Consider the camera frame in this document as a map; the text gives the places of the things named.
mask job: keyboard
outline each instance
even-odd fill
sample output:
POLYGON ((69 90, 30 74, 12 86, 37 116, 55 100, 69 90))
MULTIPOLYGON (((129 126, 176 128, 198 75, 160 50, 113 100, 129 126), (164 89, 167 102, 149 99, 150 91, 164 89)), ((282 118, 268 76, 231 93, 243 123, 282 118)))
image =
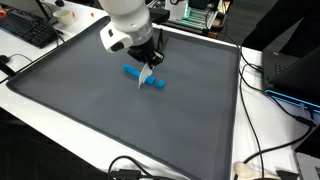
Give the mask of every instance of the keyboard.
POLYGON ((275 70, 276 70, 277 75, 281 74, 284 70, 287 69, 286 66, 280 65, 280 64, 275 64, 274 66, 275 66, 275 70))
POLYGON ((0 29, 38 48, 47 46, 58 37, 53 27, 16 11, 9 11, 0 19, 0 29))

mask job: gray mat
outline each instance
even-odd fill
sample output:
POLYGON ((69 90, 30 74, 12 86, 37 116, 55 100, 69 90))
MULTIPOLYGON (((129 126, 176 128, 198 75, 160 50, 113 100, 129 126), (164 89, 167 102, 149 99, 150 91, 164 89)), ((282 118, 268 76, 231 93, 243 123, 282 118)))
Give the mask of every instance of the gray mat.
POLYGON ((143 64, 125 50, 106 52, 99 33, 108 22, 99 20, 8 87, 190 179, 228 179, 238 50, 164 32, 169 38, 166 58, 154 77, 166 87, 144 85, 138 90, 138 80, 122 66, 142 69, 143 64))

